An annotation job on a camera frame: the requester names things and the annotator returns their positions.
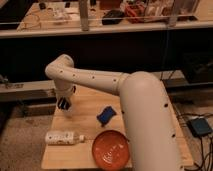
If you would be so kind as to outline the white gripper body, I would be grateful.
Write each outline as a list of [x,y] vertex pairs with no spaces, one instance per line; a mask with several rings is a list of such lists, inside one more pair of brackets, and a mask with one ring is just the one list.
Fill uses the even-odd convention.
[[69,99],[75,93],[76,87],[71,86],[68,89],[59,89],[55,88],[56,99],[60,100],[61,98]]

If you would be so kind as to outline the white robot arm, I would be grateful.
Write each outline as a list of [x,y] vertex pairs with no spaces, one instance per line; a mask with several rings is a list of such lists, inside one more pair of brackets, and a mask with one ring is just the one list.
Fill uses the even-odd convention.
[[155,75],[77,69],[66,54],[49,63],[45,74],[57,98],[69,98],[75,84],[120,97],[134,171],[184,171],[169,98]]

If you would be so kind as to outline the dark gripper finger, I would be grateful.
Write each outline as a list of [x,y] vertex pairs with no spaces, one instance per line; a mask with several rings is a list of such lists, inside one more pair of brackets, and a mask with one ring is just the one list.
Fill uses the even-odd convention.
[[64,110],[68,110],[71,107],[71,102],[68,100],[64,100]]
[[59,99],[57,106],[59,109],[64,109],[64,98]]

